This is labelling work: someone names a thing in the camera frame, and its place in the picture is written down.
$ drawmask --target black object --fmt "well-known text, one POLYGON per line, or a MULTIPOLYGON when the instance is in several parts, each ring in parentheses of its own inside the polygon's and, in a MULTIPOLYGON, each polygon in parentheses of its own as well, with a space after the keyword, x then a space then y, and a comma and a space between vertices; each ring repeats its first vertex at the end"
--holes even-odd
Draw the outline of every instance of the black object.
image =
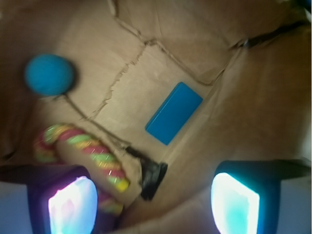
POLYGON ((34 234, 51 233, 48 199, 57 190, 90 175, 83 166, 7 165, 0 167, 0 181, 27 185, 31 225, 34 234))
POLYGON ((140 159, 142 167, 141 197, 144 200, 152 200, 166 175, 168 164, 163 162, 158 164, 130 146, 126 148, 126 151, 140 159))
POLYGON ((260 196, 258 234, 274 234, 277 229, 280 182, 311 174, 300 160, 224 161, 215 172, 227 173, 260 196))

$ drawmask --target glowing light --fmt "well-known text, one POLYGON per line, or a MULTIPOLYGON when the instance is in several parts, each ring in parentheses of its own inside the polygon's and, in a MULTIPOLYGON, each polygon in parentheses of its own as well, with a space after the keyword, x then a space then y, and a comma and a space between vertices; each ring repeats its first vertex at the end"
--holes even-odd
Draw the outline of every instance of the glowing light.
POLYGON ((51 234, 91 233, 97 205, 94 183, 85 176, 77 178, 48 201, 51 234))
POLYGON ((214 177, 211 205, 221 234, 256 234, 259 194, 227 173, 214 177))

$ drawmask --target blue rectangular block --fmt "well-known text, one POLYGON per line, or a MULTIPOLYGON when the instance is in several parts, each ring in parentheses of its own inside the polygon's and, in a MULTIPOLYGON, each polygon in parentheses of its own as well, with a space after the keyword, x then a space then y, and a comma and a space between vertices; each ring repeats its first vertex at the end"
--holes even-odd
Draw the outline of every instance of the blue rectangular block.
POLYGON ((168 145, 202 101, 197 93, 180 82, 145 126, 145 130, 168 145))

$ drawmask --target twisted rope toy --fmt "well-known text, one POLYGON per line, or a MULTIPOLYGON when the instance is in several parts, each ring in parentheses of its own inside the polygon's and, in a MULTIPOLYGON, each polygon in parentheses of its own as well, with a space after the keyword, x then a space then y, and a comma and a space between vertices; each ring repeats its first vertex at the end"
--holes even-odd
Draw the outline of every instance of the twisted rope toy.
MULTIPOLYGON (((82 150, 103 171, 107 180, 120 192, 129 187, 121 163, 99 139, 93 138, 82 129, 72 124, 56 124, 41 132, 35 140, 35 157, 41 163, 58 163, 55 143, 66 141, 73 147, 82 150)), ((106 213, 119 215, 123 205, 108 193, 99 191, 98 208, 106 213)))

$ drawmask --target blue ball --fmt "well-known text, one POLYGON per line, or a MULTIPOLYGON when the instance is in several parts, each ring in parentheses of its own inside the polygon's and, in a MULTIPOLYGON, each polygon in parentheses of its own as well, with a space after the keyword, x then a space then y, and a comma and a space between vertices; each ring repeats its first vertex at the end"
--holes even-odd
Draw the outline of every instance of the blue ball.
POLYGON ((25 79, 29 88, 41 95, 65 93, 73 84, 74 69, 69 61, 56 55, 39 55, 26 66, 25 79))

